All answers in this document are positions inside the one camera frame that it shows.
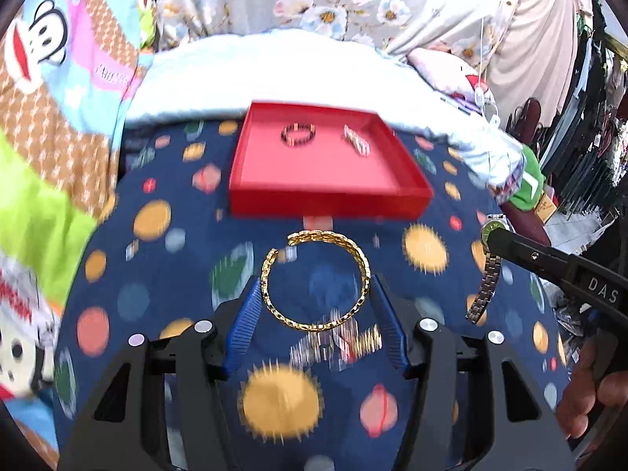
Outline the person's right hand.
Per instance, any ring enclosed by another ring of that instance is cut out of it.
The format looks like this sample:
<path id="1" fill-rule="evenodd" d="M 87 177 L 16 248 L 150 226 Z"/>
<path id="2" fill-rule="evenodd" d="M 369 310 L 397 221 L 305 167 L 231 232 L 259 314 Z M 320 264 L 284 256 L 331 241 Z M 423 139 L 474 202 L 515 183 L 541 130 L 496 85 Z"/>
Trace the person's right hand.
<path id="1" fill-rule="evenodd" d="M 556 417 L 566 438 L 579 438 L 588 428 L 588 414 L 597 401 L 605 407 L 622 409 L 627 403 L 628 378 L 626 371 L 607 375 L 598 386 L 593 378 L 597 358 L 597 342 L 589 339 L 581 349 L 571 382 L 563 391 L 556 407 Z"/>

